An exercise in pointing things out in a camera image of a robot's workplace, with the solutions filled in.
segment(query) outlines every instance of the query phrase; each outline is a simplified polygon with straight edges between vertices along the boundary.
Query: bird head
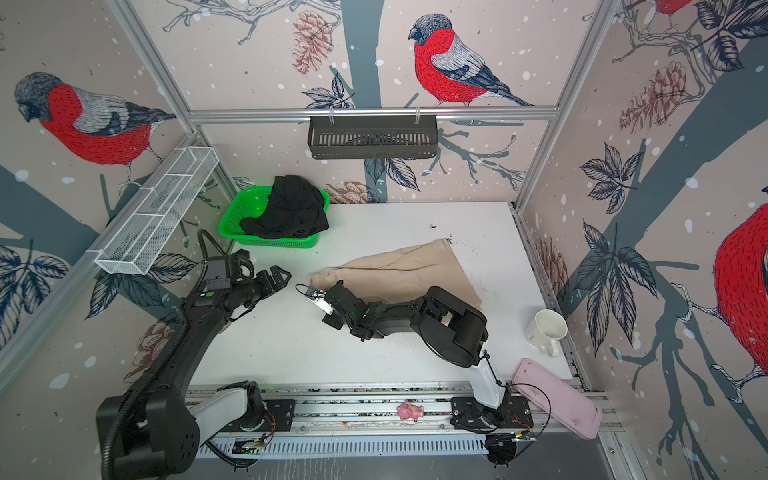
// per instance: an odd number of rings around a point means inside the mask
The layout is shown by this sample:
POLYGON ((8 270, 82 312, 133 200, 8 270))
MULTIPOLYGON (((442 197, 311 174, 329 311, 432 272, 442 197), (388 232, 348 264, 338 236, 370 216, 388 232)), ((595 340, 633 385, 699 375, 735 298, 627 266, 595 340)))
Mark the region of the bird head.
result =
POLYGON ((16 84, 14 96, 18 111, 26 121, 39 118, 40 121, 51 121, 51 111, 48 109, 48 94, 57 86, 63 84, 59 77, 43 71, 36 71, 22 78, 16 84))
POLYGON ((416 20, 416 23, 413 24, 413 28, 411 28, 411 33, 408 35, 408 39, 415 40, 420 47, 423 47, 433 33, 442 30, 443 28, 447 28, 448 30, 453 28, 448 17, 442 13, 430 13, 429 15, 424 15, 419 18, 419 20, 416 20))

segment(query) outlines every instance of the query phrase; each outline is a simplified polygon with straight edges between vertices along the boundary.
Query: bird beak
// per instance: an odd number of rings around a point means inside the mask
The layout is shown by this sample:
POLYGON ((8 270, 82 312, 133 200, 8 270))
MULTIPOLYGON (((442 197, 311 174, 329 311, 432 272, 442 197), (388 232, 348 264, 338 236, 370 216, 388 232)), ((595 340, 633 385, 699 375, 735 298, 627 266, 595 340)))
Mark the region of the bird beak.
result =
POLYGON ((21 112, 22 117, 29 123, 29 121, 32 119, 32 115, 29 111, 29 106, 26 104, 20 104, 18 106, 18 111, 21 112))

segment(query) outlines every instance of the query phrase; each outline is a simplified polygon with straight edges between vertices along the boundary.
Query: mug handle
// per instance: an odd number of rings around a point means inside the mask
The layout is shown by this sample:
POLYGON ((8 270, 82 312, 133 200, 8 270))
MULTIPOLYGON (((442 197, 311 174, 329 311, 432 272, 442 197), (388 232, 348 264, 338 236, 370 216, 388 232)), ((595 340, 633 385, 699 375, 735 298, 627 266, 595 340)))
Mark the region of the mug handle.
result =
POLYGON ((552 358, 560 355, 560 347, 558 346, 558 342, 556 340, 549 340, 550 344, 548 346, 542 345, 541 351, 544 352, 547 356, 550 356, 552 358))

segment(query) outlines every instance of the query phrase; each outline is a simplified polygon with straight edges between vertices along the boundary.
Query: black cloth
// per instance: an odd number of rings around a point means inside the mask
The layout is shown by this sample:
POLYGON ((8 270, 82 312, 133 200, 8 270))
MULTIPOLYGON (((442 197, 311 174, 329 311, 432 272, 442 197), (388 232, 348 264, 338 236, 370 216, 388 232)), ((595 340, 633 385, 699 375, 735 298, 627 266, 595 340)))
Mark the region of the black cloth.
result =
POLYGON ((298 175, 275 177, 270 201, 261 217, 246 217, 240 227, 247 235, 275 240, 307 238, 328 230, 323 195, 298 175))

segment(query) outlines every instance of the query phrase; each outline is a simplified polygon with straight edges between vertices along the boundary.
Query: white mug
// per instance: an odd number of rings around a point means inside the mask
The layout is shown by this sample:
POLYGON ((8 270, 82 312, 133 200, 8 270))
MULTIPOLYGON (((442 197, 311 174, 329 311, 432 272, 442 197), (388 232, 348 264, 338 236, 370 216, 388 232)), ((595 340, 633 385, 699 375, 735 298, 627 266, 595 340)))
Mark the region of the white mug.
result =
POLYGON ((547 356, 560 355, 558 340, 568 334, 565 319, 554 310, 541 310, 525 327, 525 340, 547 356))

